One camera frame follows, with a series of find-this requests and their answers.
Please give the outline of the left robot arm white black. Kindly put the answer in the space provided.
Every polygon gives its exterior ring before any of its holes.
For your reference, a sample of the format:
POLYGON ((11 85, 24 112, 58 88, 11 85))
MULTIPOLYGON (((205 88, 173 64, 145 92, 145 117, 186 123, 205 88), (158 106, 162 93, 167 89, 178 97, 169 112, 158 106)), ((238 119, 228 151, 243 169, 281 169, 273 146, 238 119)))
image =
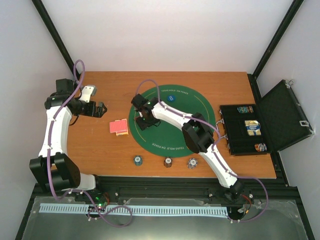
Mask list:
POLYGON ((77 87, 66 78, 55 84, 56 91, 44 103, 47 124, 43 145, 38 157, 30 160, 29 168, 43 192, 80 189, 92 201, 99 201, 104 188, 97 184, 95 175, 80 172, 68 156, 67 141, 73 116, 101 118, 107 108, 103 102, 91 100, 97 91, 94 85, 77 87))

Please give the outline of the teal poker chip stack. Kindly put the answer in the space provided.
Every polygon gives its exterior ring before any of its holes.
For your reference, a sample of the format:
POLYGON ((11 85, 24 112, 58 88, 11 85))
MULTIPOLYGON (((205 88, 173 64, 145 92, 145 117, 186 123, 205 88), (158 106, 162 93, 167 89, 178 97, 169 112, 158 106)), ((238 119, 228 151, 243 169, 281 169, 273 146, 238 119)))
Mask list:
POLYGON ((141 166, 143 164, 143 159, 140 155, 136 155, 134 158, 133 158, 133 162, 136 166, 141 166))

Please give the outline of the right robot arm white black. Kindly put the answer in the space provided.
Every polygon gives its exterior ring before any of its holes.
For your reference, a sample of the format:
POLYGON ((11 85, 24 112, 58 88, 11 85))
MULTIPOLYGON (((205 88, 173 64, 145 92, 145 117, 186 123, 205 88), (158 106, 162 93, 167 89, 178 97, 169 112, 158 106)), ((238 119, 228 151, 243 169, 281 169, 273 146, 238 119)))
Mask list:
POLYGON ((218 130, 206 122, 202 114, 186 113, 169 106, 157 97, 148 100, 139 93, 133 97, 131 104, 139 113, 136 122, 141 130, 161 121, 181 130, 187 148, 199 154, 217 176, 219 184, 224 188, 223 195, 227 201, 238 200, 244 185, 218 150, 213 133, 218 130))

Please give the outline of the blue round blind button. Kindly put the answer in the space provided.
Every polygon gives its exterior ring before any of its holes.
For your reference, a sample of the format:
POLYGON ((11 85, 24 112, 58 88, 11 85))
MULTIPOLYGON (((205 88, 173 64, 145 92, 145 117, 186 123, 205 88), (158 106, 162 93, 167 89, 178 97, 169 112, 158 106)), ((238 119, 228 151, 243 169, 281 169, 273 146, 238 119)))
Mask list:
POLYGON ((171 94, 171 95, 168 95, 166 99, 168 102, 172 103, 176 101, 176 96, 171 94))

